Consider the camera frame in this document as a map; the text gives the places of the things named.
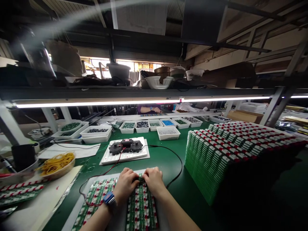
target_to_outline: hand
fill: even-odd
[[[158,107],[153,107],[152,108],[152,111],[155,111],[156,113],[161,113],[160,111],[160,109],[158,108]]]
[[[124,168],[121,172],[113,190],[115,201],[118,205],[124,203],[139,184],[139,180],[133,182],[136,177],[139,177],[139,175],[129,168]]]
[[[163,182],[163,173],[158,167],[147,168],[142,175],[154,197],[159,199],[167,190]]]

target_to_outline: person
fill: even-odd
[[[139,104],[137,110],[138,110],[138,115],[163,113],[160,105],[158,104]]]
[[[129,168],[123,169],[113,190],[113,194],[118,205],[117,207],[121,207],[121,205],[128,200],[128,197],[137,187],[139,181],[133,181],[133,179],[137,177],[139,177],[138,174],[133,170]],[[153,196],[160,202],[171,230],[200,230],[166,189],[163,182],[163,173],[158,167],[147,168],[142,177]],[[105,230],[111,220],[111,217],[112,212],[109,210],[108,206],[103,203],[87,221],[87,223],[80,229],[80,231]]]

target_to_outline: forearm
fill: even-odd
[[[141,113],[147,113],[147,112],[150,112],[150,111],[151,111],[151,109],[149,107],[141,107],[141,109],[140,109]]]
[[[200,230],[194,221],[180,207],[180,205],[176,202],[176,200],[167,189],[162,193],[161,196],[159,196],[158,200],[164,208],[164,212],[167,216],[171,230]]]
[[[111,217],[112,214],[109,212],[108,207],[102,204],[80,231],[105,230]]]

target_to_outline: rubber bands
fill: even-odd
[[[44,164],[36,170],[42,170],[41,176],[50,175],[67,166],[70,162],[74,160],[74,158],[75,156],[72,152],[60,154],[46,160]]]

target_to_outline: fluorescent light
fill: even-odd
[[[269,99],[269,97],[237,97],[237,98],[182,99],[182,102],[207,102],[207,101],[244,100],[244,99]]]
[[[308,98],[308,96],[291,96],[291,98]]]
[[[110,101],[110,102],[80,102],[80,103],[45,103],[45,104],[17,104],[18,108],[34,107],[69,107],[69,106],[95,106],[95,105],[118,105],[118,104],[150,104],[150,103],[179,103],[180,99],[166,100],[142,100],[142,101]]]

